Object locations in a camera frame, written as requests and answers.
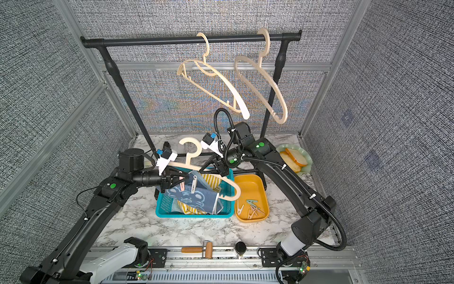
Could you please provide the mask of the salmon clothespin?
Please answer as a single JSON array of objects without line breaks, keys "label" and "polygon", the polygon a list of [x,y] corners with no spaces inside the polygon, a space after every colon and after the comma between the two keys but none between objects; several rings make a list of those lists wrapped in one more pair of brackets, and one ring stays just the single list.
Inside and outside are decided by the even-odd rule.
[{"label": "salmon clothespin", "polygon": [[180,191],[184,192],[185,191],[185,181],[179,183]]}]

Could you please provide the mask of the yellow striped towel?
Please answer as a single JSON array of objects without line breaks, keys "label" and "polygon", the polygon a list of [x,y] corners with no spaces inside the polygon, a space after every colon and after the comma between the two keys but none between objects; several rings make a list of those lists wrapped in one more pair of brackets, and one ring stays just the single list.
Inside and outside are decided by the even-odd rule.
[{"label": "yellow striped towel", "polygon": [[209,174],[197,175],[197,178],[196,192],[190,195],[183,194],[181,198],[177,199],[181,210],[184,214],[219,214],[221,209],[217,209],[220,201],[218,186],[222,181]]}]

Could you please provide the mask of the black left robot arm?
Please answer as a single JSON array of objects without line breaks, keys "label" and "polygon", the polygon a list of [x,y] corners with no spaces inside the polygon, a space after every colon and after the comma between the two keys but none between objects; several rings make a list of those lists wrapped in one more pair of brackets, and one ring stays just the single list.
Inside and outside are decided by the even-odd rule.
[{"label": "black left robot arm", "polygon": [[160,175],[145,169],[151,157],[141,149],[127,149],[118,155],[119,165],[95,187],[82,216],[63,241],[40,263],[27,267],[20,276],[23,284],[90,284],[95,273],[84,271],[82,263],[107,223],[138,192],[140,187],[158,186],[161,192],[188,180],[189,175],[170,167]]}]

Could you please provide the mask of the white clothespin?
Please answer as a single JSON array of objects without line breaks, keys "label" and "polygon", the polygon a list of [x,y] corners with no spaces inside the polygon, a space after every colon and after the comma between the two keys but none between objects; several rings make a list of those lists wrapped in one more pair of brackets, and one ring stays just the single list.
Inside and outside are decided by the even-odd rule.
[{"label": "white clothespin", "polygon": [[194,194],[196,192],[197,181],[198,181],[197,176],[194,176],[193,181],[192,181],[192,186],[191,186],[191,194]]},{"label": "white clothespin", "polygon": [[243,212],[243,209],[244,209],[244,204],[241,205],[241,207],[238,207],[237,210],[236,210],[236,214],[238,216],[241,216],[242,212]]}]

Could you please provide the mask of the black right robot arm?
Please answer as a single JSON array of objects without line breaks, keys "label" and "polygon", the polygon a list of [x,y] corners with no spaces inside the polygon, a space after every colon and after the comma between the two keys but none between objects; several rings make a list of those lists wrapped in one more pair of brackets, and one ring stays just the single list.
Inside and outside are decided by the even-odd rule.
[{"label": "black right robot arm", "polygon": [[[300,216],[292,224],[292,232],[278,245],[284,257],[306,250],[314,243],[333,251],[343,250],[346,247],[346,235],[333,214],[336,207],[334,199],[323,198],[309,187],[269,140],[254,138],[247,123],[231,124],[227,131],[231,139],[224,151],[224,164],[235,168],[242,162],[250,162],[278,186]],[[318,240],[331,224],[338,226],[341,235],[338,246]]]}]

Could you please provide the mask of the pink clothespin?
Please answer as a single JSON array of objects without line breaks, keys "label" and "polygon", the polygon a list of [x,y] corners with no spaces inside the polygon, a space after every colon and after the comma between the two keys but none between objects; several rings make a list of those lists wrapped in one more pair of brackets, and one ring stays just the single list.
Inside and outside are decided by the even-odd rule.
[{"label": "pink clothespin", "polygon": [[258,207],[251,207],[251,209],[254,209],[254,210],[255,210],[255,215],[259,215],[259,214],[264,215],[264,214],[265,214],[265,213],[264,213],[262,210],[260,210],[260,208],[258,208]]}]

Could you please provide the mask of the white right arm base mount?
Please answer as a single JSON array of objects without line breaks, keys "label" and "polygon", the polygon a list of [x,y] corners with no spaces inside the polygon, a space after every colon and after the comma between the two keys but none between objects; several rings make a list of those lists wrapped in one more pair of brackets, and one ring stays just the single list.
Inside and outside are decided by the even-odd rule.
[{"label": "white right arm base mount", "polygon": [[299,256],[302,252],[305,252],[311,244],[308,241],[301,241],[298,236],[292,231],[278,243],[277,257],[280,264],[284,261],[289,261],[294,256]]}]

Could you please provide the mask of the dark blue hello towel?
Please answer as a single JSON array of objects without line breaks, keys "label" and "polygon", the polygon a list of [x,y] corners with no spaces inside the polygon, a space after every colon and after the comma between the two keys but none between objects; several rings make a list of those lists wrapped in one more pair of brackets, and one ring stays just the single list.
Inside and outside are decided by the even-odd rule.
[{"label": "dark blue hello towel", "polygon": [[198,213],[218,215],[223,210],[219,198],[221,180],[210,174],[201,175],[197,171],[189,172],[185,182],[166,190],[165,196],[173,198]]}]

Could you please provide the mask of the mint green clothespin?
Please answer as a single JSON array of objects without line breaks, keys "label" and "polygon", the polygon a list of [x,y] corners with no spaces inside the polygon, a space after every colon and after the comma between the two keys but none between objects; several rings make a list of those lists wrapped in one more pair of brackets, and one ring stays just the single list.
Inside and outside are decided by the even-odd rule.
[{"label": "mint green clothespin", "polygon": [[258,207],[258,201],[257,200],[247,200],[247,203],[250,204],[252,207]]}]

